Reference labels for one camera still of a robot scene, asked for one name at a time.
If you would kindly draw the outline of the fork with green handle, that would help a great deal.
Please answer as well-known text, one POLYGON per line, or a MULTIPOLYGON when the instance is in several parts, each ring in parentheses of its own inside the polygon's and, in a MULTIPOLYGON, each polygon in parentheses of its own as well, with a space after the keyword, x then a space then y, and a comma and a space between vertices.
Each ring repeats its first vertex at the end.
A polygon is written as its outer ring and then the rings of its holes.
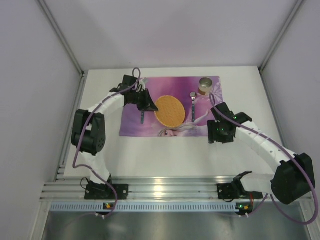
POLYGON ((145 111, 146 111, 146 83, 148 79, 144 77, 142 80, 139 81, 139 92, 141 93, 141 104, 140 104, 140 112, 141 112, 141 117, 140 117, 140 123, 143 125, 144 124, 144 119, 145 119, 145 111))

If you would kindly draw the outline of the round woven wicker plate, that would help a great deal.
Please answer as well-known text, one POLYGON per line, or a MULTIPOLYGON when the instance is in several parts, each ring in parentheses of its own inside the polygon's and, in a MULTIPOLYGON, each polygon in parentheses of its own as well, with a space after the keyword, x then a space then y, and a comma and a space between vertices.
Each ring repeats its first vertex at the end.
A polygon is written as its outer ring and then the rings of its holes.
POLYGON ((184 123, 186 111, 183 104, 174 96, 163 95, 155 102, 158 111, 156 119, 165 127, 176 128, 184 123))

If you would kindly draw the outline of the spoon with green handle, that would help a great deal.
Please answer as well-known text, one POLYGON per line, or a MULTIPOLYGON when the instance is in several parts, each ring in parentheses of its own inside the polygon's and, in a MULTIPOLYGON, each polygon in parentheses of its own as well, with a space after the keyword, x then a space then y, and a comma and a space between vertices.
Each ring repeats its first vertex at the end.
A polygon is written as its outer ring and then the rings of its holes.
POLYGON ((196 104, 197 93, 193 91, 190 93, 189 96, 191 98, 191 120, 194 123, 195 122, 195 104, 196 104))

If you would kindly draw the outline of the metal cup with wood band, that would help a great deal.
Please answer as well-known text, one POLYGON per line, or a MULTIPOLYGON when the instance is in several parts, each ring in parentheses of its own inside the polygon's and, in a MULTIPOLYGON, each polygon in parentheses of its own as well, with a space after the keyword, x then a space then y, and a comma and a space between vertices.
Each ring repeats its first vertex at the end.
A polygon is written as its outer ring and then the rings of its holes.
POLYGON ((209 77, 202 77, 198 84, 198 93, 202 96, 208 96, 211 92, 213 81, 209 77))

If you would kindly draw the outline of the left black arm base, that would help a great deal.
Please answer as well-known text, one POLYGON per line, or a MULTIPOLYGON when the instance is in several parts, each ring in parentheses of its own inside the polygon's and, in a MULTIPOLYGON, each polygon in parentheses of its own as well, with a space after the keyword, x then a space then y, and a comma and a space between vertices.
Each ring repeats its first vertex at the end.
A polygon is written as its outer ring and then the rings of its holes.
MULTIPOLYGON (((112 184, 118 200, 126 200, 129 194, 128 184, 112 184)), ((85 200, 115 200, 114 191, 106 184, 90 183, 85 189, 85 200)))

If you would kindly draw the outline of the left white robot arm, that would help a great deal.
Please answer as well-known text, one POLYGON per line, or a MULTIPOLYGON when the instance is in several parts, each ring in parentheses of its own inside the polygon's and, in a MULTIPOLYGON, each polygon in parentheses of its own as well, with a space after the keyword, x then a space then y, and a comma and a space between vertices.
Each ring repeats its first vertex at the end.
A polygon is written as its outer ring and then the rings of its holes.
POLYGON ((117 110, 135 105, 140 112, 157 112, 149 90, 143 80, 124 75, 122 83, 88 109, 75 112, 71 144, 76 147, 72 163, 74 169, 89 169, 89 180, 94 184, 109 185, 111 174, 101 153, 106 144, 106 120, 117 110))

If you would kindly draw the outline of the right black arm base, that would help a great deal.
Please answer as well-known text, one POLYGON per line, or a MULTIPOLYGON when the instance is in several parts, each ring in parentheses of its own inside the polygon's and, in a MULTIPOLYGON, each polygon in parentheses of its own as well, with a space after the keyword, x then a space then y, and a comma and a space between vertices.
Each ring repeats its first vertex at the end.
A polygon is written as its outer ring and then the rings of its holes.
POLYGON ((259 200, 264 197, 261 192, 245 191, 242 187, 237 187, 233 183, 218 183, 216 187, 220 200, 259 200))

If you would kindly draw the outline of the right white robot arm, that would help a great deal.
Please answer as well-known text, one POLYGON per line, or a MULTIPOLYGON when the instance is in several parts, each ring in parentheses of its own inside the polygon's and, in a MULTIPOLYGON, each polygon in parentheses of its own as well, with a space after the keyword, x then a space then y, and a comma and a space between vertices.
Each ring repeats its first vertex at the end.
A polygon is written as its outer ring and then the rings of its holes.
POLYGON ((289 205, 315 188, 313 162, 306 153, 297 154, 279 145, 246 113, 234 114, 225 102, 211 108, 211 112, 214 119, 207 121, 210 144, 240 140, 272 170, 272 173, 246 170, 234 177, 232 184, 240 195, 249 192, 270 194, 289 205))

